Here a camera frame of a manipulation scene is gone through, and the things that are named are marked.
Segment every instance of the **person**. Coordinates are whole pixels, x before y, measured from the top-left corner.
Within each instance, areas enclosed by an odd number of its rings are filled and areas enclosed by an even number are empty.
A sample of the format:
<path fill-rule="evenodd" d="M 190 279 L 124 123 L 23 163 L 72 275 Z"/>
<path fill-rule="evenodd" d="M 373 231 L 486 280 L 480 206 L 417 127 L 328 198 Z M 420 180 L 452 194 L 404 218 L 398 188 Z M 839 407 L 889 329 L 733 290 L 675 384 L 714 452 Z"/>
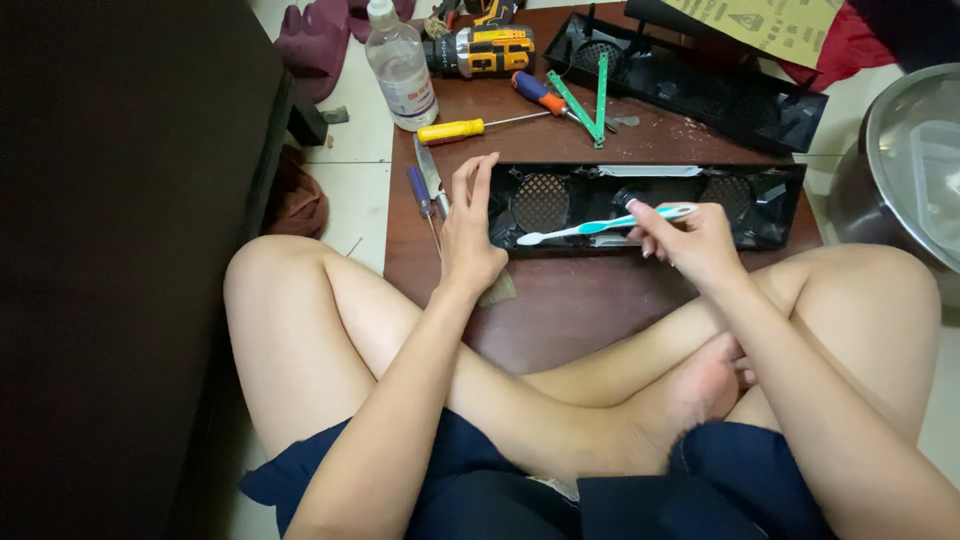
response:
<path fill-rule="evenodd" d="M 497 159 L 453 175 L 424 310 L 307 238 L 257 238 L 230 263 L 230 339 L 270 458 L 241 489 L 276 505 L 281 535 L 960 537 L 960 493 L 916 448 L 940 324 L 922 264 L 843 245 L 748 274 L 720 207 L 671 224 L 632 202 L 630 237 L 701 297 L 515 377 L 460 342 L 507 262 L 488 239 Z"/>

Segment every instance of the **person's left hand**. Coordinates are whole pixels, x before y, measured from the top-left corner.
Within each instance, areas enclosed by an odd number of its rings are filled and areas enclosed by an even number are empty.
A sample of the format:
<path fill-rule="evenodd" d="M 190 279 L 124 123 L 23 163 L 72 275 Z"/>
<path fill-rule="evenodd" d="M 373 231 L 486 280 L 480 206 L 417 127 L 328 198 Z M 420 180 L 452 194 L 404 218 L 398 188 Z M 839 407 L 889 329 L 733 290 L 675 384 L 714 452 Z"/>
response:
<path fill-rule="evenodd" d="M 490 243 L 487 219 L 491 168 L 499 159 L 499 152 L 471 158 L 453 173 L 450 212 L 442 232 L 440 283 L 463 287 L 474 299 L 487 290 L 507 264 L 507 252 Z M 474 172 L 471 199 L 467 179 Z"/>

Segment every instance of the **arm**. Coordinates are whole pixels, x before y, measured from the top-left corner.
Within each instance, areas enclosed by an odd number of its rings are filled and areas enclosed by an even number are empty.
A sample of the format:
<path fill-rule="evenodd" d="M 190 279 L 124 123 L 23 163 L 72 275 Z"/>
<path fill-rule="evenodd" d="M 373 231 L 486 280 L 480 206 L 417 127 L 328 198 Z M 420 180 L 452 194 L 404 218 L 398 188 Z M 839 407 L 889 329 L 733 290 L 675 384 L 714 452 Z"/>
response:
<path fill-rule="evenodd" d="M 487 237 L 491 167 L 474 158 L 453 176 L 443 274 L 390 367 L 310 480 L 287 538 L 401 538 L 426 473 L 455 352 L 480 293 L 507 262 Z M 477 169 L 473 202 L 467 176 Z"/>
<path fill-rule="evenodd" d="M 955 538 L 960 493 L 753 283 L 733 249 L 723 210 L 701 206 L 684 233 L 647 209 L 634 209 L 642 231 L 632 234 L 649 236 L 649 251 L 670 258 L 723 314 L 834 532 L 842 538 Z M 817 389 L 816 399 L 810 388 Z"/>

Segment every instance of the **yellow screwdriver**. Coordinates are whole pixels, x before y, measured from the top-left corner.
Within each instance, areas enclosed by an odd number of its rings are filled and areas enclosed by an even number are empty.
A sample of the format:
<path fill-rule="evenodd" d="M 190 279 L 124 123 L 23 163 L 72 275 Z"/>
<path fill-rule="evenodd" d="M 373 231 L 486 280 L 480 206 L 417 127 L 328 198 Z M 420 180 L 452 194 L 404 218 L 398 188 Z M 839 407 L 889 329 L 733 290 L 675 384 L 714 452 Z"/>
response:
<path fill-rule="evenodd" d="M 420 141 L 420 144 L 425 144 L 427 146 L 444 144 L 445 142 L 453 142 L 455 140 L 465 139 L 473 135 L 482 135 L 485 127 L 489 128 L 490 126 L 495 126 L 497 124 L 506 124 L 507 122 L 516 122 L 517 120 L 536 118 L 538 116 L 546 116 L 547 114 L 553 114 L 553 112 L 547 110 L 544 112 L 538 112 L 536 114 L 518 116 L 517 118 L 497 120 L 496 122 L 490 122 L 488 124 L 484 124 L 483 120 L 480 118 L 477 118 L 476 120 L 447 122 L 445 124 L 437 124 L 435 126 L 427 126 L 425 128 L 418 129 L 417 139 Z"/>

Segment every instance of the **purple slipper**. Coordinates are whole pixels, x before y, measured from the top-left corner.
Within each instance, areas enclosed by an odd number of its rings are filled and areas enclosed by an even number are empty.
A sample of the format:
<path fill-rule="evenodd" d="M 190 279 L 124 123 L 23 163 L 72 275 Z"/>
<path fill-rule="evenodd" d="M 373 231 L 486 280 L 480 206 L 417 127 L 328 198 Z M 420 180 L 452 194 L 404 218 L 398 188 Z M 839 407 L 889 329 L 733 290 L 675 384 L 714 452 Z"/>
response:
<path fill-rule="evenodd" d="M 350 32 L 347 0 L 312 2 L 303 8 L 287 6 L 274 47 L 283 64 L 297 78 L 298 92 L 320 103 L 337 85 L 344 68 Z"/>
<path fill-rule="evenodd" d="M 347 0 L 347 3 L 349 5 L 350 32 L 357 38 L 357 41 L 366 43 L 372 31 L 370 19 L 367 17 L 367 4 L 370 3 L 370 0 Z M 407 22 L 410 17 L 414 16 L 416 5 L 417 0 L 394 0 L 396 16 L 400 18 L 400 21 Z"/>

